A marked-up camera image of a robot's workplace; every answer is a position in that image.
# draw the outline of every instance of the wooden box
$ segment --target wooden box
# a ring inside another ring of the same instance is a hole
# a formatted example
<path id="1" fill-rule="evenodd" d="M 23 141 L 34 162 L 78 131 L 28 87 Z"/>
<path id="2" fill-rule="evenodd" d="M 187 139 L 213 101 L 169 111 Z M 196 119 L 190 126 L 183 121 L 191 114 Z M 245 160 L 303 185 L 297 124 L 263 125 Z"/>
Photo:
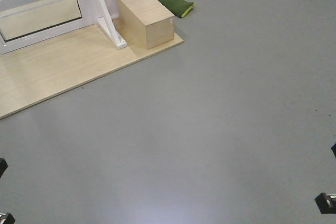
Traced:
<path id="1" fill-rule="evenodd" d="M 175 16 L 158 0 L 117 0 L 119 17 L 147 49 L 174 39 Z"/>

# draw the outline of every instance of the mirror frame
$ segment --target mirror frame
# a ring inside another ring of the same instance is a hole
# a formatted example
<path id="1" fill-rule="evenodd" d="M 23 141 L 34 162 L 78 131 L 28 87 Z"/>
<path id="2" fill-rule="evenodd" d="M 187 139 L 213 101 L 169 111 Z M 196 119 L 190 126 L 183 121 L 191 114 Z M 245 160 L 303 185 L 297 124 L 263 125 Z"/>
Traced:
<path id="1" fill-rule="evenodd" d="M 48 28 L 8 42 L 5 42 L 2 36 L 0 36 L 0 55 L 92 25 L 95 21 L 90 8 L 90 0 L 78 0 L 78 4 L 82 14 L 81 19 Z"/>

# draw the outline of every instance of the white frame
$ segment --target white frame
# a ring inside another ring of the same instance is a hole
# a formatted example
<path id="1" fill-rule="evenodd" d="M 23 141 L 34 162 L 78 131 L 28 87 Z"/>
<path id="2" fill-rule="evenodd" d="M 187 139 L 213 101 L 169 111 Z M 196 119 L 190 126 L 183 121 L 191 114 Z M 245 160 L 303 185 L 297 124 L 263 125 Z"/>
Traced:
<path id="1" fill-rule="evenodd" d="M 90 9 L 90 1 L 78 0 L 78 4 L 82 14 L 81 19 L 8 42 L 5 42 L 2 36 L 0 36 L 0 55 L 93 24 L 95 21 Z"/>
<path id="2" fill-rule="evenodd" d="M 94 9 L 95 23 L 98 24 L 113 43 L 122 49 L 127 46 L 126 41 L 115 29 L 109 10 L 106 7 L 105 0 L 91 0 L 91 7 Z"/>

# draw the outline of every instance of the green mat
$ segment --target green mat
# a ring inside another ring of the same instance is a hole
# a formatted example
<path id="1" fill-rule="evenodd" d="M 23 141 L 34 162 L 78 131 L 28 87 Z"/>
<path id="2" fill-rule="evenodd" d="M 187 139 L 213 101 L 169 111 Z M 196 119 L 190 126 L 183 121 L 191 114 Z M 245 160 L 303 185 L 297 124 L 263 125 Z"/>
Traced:
<path id="1" fill-rule="evenodd" d="M 194 2 L 187 2 L 185 0 L 158 0 L 168 10 L 170 10 L 177 17 L 185 17 L 191 9 L 195 6 Z"/>

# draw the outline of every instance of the wooden platform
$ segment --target wooden platform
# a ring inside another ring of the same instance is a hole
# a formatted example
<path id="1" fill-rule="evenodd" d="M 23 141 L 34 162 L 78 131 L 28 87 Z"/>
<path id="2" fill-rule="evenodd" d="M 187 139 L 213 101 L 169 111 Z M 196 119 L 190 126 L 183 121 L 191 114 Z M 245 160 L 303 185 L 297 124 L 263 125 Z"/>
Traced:
<path id="1" fill-rule="evenodd" d="M 114 23 L 128 47 L 117 49 L 92 25 L 0 56 L 0 119 L 183 43 L 175 34 L 147 50 Z"/>

